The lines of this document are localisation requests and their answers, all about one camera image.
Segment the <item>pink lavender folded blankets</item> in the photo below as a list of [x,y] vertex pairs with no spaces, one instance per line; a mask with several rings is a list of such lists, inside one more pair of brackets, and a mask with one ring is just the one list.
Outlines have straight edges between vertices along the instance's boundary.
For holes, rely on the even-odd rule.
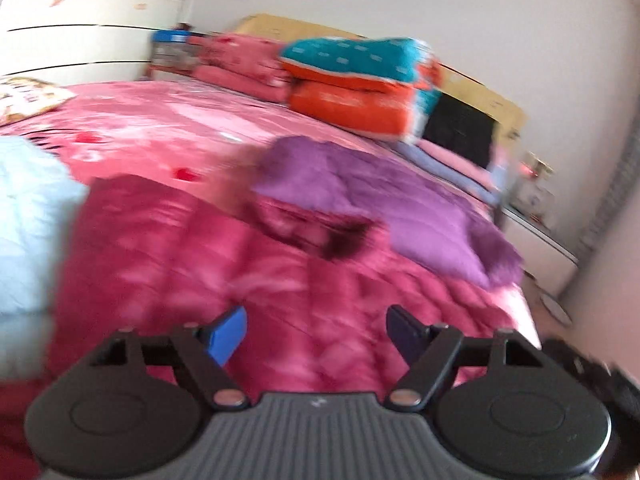
[[445,180],[469,196],[495,207],[502,200],[508,180],[509,156],[492,148],[486,168],[427,140],[415,144],[392,142],[388,148],[424,171]]

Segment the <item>white nightstand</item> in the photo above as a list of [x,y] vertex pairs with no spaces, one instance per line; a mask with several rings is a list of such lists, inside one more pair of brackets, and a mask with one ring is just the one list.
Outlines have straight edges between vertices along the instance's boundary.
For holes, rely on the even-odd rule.
[[578,269],[578,260],[539,224],[519,212],[501,209],[501,229],[524,260],[524,271],[548,295],[558,298]]

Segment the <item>framed photo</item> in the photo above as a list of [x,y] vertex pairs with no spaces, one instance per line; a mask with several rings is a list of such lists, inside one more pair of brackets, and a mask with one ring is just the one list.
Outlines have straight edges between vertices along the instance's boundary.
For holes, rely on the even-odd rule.
[[538,178],[525,179],[519,185],[513,197],[513,207],[529,218],[544,218],[554,200],[548,188],[548,181]]

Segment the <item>purple down jacket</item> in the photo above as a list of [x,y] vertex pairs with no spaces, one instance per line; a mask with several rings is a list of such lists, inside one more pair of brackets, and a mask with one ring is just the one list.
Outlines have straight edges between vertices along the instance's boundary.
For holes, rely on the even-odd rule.
[[262,156],[253,190],[308,210],[382,222],[394,252],[446,278],[491,290],[523,275],[520,254],[466,198],[387,157],[286,136]]

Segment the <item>floral gold pillow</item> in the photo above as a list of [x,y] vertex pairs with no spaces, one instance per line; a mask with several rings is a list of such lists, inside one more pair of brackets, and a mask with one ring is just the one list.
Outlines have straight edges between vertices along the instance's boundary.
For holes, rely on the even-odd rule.
[[70,89],[27,77],[2,77],[0,91],[0,126],[50,112],[76,96]]

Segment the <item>white sliding wardrobe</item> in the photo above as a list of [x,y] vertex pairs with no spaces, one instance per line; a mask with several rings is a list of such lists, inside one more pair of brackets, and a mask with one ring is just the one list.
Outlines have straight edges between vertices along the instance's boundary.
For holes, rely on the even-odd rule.
[[184,0],[1,0],[1,73],[59,86],[139,79]]

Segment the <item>grey plaid curtain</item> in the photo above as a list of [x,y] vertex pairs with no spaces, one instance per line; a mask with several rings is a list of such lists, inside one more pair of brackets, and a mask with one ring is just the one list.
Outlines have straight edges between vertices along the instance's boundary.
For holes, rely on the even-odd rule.
[[640,152],[639,114],[634,116],[625,146],[620,153],[608,189],[603,194],[596,213],[590,220],[576,249],[578,266],[582,268],[597,252],[606,231],[625,206],[639,180]]

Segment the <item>pink bed blanket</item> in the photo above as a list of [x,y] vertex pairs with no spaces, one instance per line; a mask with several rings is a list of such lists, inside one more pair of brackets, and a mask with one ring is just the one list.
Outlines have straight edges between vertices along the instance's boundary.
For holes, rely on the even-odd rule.
[[98,82],[72,90],[70,101],[1,133],[58,156],[82,183],[137,174],[236,214],[262,153],[287,136],[330,141],[432,178],[373,141],[200,82]]

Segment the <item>magenta down jacket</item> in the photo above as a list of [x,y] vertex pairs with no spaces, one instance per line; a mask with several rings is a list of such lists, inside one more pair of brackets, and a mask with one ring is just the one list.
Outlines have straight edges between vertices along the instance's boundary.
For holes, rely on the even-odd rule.
[[43,378],[1,388],[2,477],[35,477],[26,408],[114,330],[163,334],[239,305],[248,329],[229,368],[251,396],[384,393],[405,369],[385,333],[393,304],[472,337],[513,323],[483,289],[394,252],[381,222],[264,196],[240,220],[140,177],[96,181],[65,247]]

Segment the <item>black folded garment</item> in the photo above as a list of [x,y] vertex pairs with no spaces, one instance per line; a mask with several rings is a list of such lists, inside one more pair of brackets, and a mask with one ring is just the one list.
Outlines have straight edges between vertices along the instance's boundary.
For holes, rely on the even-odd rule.
[[442,94],[427,119],[422,139],[486,169],[491,161],[495,124],[495,119],[481,110]]

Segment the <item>blue storage box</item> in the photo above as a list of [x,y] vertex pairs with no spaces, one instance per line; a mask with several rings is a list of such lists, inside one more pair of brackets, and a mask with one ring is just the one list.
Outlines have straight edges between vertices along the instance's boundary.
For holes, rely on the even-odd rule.
[[153,32],[154,44],[187,44],[191,33],[187,30],[164,29]]

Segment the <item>light blue down jacket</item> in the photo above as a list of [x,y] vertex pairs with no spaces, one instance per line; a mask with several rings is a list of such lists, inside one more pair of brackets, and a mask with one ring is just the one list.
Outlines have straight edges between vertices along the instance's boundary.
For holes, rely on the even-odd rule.
[[53,155],[1,139],[1,379],[44,370],[53,296],[70,228],[88,188]]

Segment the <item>pink heart folded blanket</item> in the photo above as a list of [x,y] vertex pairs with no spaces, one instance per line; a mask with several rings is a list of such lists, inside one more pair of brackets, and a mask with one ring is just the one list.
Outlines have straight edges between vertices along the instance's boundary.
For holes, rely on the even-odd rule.
[[282,41],[225,32],[202,39],[191,76],[206,84],[285,104],[292,77],[283,68]]

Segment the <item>teal orange folded quilt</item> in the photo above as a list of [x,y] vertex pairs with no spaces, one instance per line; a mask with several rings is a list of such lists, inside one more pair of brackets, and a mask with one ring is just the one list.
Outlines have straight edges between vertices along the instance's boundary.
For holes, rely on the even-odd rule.
[[413,38],[298,40],[280,61],[292,110],[369,139],[414,142],[440,96],[439,59]]

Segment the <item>yellow covered headboard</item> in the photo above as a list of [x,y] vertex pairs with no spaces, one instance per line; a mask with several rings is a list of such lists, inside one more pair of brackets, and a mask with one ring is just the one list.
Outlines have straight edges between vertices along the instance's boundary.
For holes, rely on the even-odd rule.
[[[314,37],[364,39],[364,36],[346,32],[346,30],[267,13],[242,18],[232,32],[284,42]],[[440,86],[442,92],[491,117],[496,122],[495,144],[509,155],[513,155],[527,120],[526,114],[513,102],[458,70],[442,64],[440,72],[442,73]]]

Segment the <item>wall socket with charger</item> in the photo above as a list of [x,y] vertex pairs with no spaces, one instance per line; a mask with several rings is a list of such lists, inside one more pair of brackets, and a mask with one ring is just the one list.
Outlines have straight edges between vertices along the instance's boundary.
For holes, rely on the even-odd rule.
[[526,152],[518,165],[518,174],[525,179],[537,180],[552,176],[553,169],[532,152]]

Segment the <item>clear plastic storage box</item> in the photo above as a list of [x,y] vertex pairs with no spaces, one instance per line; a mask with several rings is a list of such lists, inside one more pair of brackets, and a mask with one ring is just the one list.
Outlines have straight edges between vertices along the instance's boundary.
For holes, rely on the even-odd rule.
[[200,62],[200,47],[186,42],[154,42],[150,64],[190,72]]

